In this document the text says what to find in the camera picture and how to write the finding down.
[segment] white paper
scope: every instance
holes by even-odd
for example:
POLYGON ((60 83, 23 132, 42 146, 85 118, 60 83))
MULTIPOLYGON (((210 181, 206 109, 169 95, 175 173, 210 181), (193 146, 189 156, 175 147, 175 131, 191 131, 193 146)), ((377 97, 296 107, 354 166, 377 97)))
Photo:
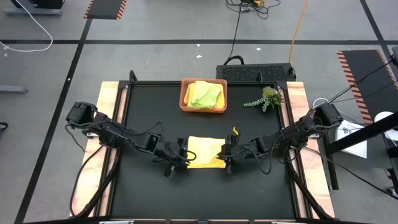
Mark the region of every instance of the white paper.
MULTIPOLYGON (((343 122, 341 122, 341 125, 336 130, 336 141, 339 139, 342 139, 346 136, 349 136, 350 134, 352 134, 356 131, 359 131, 361 128, 363 128, 363 126, 344 120, 343 122)), ((343 152, 347 152, 352 155, 359 156, 359 157, 366 159, 367 155, 368 155, 367 147, 368 147, 368 142, 363 141, 354 146, 344 149, 343 152)))

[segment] gray floor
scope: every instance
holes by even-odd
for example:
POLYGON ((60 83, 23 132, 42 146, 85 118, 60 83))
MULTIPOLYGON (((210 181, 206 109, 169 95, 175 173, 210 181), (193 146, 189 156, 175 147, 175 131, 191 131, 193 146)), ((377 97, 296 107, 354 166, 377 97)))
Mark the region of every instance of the gray floor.
MULTIPOLYGON (((243 14, 238 39, 292 38, 304 0, 285 0, 270 9, 269 19, 243 14)), ((394 0, 367 0, 386 40, 398 40, 394 22, 394 0)), ((62 17, 37 17, 54 39, 78 40, 86 20, 89 0, 66 0, 62 17)), ((12 7, 0 0, 0 9, 12 7)), ((237 14, 223 0, 148 1, 127 3, 120 21, 95 20, 88 39, 232 39, 237 14)), ((0 13, 0 39, 47 39, 28 17, 7 17, 0 13)), ((359 0, 312 0, 304 17, 300 40, 376 40, 359 0)), ((18 49, 44 45, 13 45, 18 49)), ((24 85, 26 95, 0 94, 0 120, 10 124, 0 135, 0 223, 12 223, 26 190, 33 166, 47 133, 53 111, 68 73, 76 45, 54 45, 46 52, 16 53, 0 50, 0 83, 24 85)), ((234 52, 247 63, 286 62, 289 45, 235 46, 234 52)), ((296 45, 292 64, 298 81, 305 83, 308 101, 331 97, 348 86, 337 50, 378 49, 378 45, 296 45)), ((65 132, 64 118, 75 101, 95 103, 102 81, 125 80, 133 69, 139 80, 180 80, 183 77, 215 77, 229 44, 177 45, 85 45, 55 130, 25 222, 68 216, 68 201, 82 152, 65 132)), ((361 119, 353 101, 339 109, 361 119)), ((75 132, 78 141, 86 139, 75 132)), ((355 169, 380 187, 390 186, 381 169, 355 169)), ((398 203, 337 169, 341 190, 332 191, 336 216, 342 220, 395 223, 398 203)))

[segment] table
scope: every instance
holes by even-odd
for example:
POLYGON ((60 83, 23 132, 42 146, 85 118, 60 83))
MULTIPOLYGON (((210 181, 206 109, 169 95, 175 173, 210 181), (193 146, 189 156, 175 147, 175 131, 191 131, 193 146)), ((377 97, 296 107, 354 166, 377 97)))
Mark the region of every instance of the table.
MULTIPOLYGON (((112 117, 115 113, 118 122, 122 122, 124 106, 126 104, 125 99, 127 95, 127 88, 123 88, 120 91, 120 102, 116 102, 116 95, 118 94, 119 82, 103 82, 99 93, 97 107, 98 110, 112 117), (115 105, 119 104, 119 110, 114 111, 115 105)), ((287 91, 290 97, 290 105, 292 109, 292 115, 294 121, 297 121, 300 117, 304 116, 309 107, 308 101, 305 94, 304 85, 302 82, 287 82, 287 91)), ((285 126, 289 125, 289 119, 287 114, 287 107, 282 104, 282 115, 284 117, 285 126)), ((318 144, 316 139, 309 139, 308 146, 312 149, 318 150, 318 144)), ((89 139, 86 147, 85 156, 83 161, 90 157, 94 151, 98 148, 98 138, 89 139)), ((81 176, 76 187, 75 194, 73 196, 73 210, 78 213, 86 203, 90 200, 96 189, 101 178, 101 173, 104 164, 105 150, 100 151, 95 157, 92 158, 83 169, 81 176)), ((330 194, 326 183, 325 173, 323 171, 323 165, 321 157, 311 151, 301 150, 303 171, 305 174, 305 180, 307 187, 312 195, 315 197, 317 202, 323 207, 327 214, 334 215, 333 206, 330 200, 330 194)), ((112 156, 108 162, 108 170, 113 164, 112 156)), ((299 214, 301 217, 306 217, 305 204, 303 196, 296 186, 297 200, 299 214)), ((98 215, 106 215, 106 209, 109 199, 109 186, 103 194, 101 200, 101 206, 98 211, 98 215)))

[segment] yellow cable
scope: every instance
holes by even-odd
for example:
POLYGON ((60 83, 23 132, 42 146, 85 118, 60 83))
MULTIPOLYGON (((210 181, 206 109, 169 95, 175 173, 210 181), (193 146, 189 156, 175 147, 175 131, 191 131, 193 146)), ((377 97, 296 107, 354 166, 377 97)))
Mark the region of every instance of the yellow cable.
POLYGON ((309 0, 305 0, 304 8, 303 8, 303 11, 301 12, 301 16, 300 16, 300 19, 298 20, 296 32, 294 33, 294 36, 293 36, 292 45, 290 46, 289 63, 292 61, 294 41, 296 40, 297 33, 300 30, 301 21, 303 20, 305 11, 307 10, 308 2, 309 2, 309 0))

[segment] black table surface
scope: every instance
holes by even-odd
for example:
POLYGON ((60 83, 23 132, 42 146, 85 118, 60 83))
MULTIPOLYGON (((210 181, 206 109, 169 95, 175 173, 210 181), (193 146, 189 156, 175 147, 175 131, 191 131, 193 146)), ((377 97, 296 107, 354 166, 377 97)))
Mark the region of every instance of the black table surface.
MULTIPOLYGON (((164 125, 167 141, 189 136, 225 138, 235 126, 239 143, 280 129, 277 109, 243 108, 262 94, 258 86, 229 86, 228 108, 223 114, 183 112, 179 86, 135 86, 130 95, 126 125, 136 131, 156 122, 164 125)), ((294 218, 285 165, 277 158, 264 175, 255 160, 238 166, 235 175, 223 169, 188 169, 163 176, 166 163, 152 163, 153 156, 130 147, 121 149, 121 163, 111 215, 115 218, 165 219, 289 219, 294 218)), ((269 158, 261 163, 268 169, 269 158)))

